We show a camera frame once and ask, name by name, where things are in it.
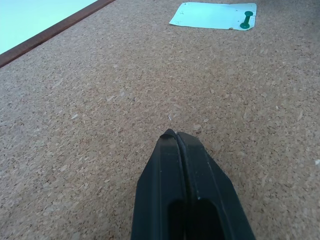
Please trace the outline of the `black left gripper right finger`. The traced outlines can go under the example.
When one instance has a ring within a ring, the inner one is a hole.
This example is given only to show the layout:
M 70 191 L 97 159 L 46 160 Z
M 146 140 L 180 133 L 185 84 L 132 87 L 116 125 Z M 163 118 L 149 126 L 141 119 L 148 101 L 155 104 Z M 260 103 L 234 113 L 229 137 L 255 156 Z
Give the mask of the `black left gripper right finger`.
M 198 138 L 177 136 L 186 184 L 186 239 L 256 240 L 229 177 Z

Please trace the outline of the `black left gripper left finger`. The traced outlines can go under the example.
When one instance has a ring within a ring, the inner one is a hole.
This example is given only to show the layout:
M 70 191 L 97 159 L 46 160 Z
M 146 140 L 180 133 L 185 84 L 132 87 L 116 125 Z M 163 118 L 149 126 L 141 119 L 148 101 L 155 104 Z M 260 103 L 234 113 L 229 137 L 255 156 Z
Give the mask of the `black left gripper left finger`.
M 167 129 L 137 181 L 130 240 L 184 240 L 185 208 L 178 136 Z

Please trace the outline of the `light green paper note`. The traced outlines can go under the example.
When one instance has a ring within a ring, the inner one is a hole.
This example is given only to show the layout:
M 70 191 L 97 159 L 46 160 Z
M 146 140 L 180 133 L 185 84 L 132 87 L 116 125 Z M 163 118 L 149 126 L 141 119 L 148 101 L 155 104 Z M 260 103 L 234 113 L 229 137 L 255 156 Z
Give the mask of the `light green paper note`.
M 246 11 L 253 12 L 249 20 L 249 29 L 252 29 L 255 26 L 257 13 L 255 3 L 184 2 L 169 23 L 180 27 L 247 31 L 249 29 L 240 27 L 246 17 Z

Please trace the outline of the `cork board with wooden frame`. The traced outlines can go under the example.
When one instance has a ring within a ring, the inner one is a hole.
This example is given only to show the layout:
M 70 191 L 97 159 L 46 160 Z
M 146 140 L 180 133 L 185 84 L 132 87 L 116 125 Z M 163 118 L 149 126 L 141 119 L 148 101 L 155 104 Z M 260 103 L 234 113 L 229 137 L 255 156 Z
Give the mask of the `cork board with wooden frame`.
M 320 0 L 248 31 L 178 27 L 190 0 L 115 0 L 0 68 L 0 240 L 128 240 L 167 129 L 231 179 L 256 240 L 320 240 Z

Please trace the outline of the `green pushpin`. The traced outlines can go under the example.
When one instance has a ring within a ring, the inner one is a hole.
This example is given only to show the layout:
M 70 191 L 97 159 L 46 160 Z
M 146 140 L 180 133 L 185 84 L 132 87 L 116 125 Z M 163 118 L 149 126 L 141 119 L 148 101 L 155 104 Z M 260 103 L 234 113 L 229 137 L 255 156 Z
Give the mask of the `green pushpin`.
M 253 16 L 253 12 L 252 11 L 246 11 L 244 13 L 245 15 L 245 19 L 244 21 L 240 24 L 240 28 L 241 29 L 249 29 L 250 28 L 250 24 L 249 24 L 249 21 L 250 21 L 250 18 Z

